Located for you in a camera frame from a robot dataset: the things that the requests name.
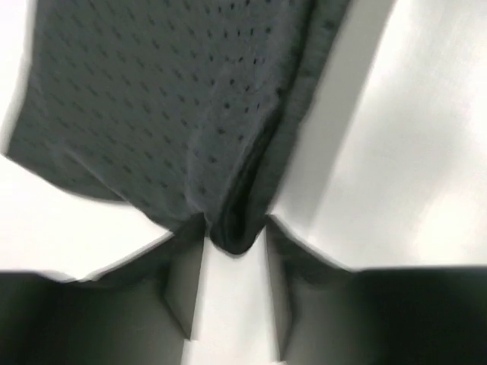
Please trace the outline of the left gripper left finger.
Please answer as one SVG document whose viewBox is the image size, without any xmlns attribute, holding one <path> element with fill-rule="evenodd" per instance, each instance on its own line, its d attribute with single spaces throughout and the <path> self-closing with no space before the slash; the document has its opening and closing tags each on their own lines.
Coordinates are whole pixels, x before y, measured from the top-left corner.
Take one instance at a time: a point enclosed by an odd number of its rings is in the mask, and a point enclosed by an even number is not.
<svg viewBox="0 0 487 365">
<path fill-rule="evenodd" d="M 1 274 L 3 364 L 179 364 L 190 338 L 205 219 L 86 281 Z"/>
</svg>

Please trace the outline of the dark grey dotted skirt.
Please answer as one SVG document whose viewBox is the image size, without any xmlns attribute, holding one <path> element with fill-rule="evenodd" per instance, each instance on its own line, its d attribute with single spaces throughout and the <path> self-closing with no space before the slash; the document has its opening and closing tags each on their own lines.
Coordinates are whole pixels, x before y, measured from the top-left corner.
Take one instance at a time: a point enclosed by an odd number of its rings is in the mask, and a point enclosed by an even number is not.
<svg viewBox="0 0 487 365">
<path fill-rule="evenodd" d="M 6 154 L 223 250 L 263 226 L 347 1 L 40 1 Z"/>
</svg>

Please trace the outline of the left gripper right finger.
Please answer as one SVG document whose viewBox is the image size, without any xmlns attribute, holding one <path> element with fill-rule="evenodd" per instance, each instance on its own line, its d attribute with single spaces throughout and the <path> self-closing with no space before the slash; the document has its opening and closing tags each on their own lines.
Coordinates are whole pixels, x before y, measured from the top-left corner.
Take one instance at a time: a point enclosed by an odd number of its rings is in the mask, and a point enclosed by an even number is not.
<svg viewBox="0 0 487 365">
<path fill-rule="evenodd" d="M 287 364 L 484 364 L 486 269 L 350 271 L 275 217 L 264 230 L 279 359 Z"/>
</svg>

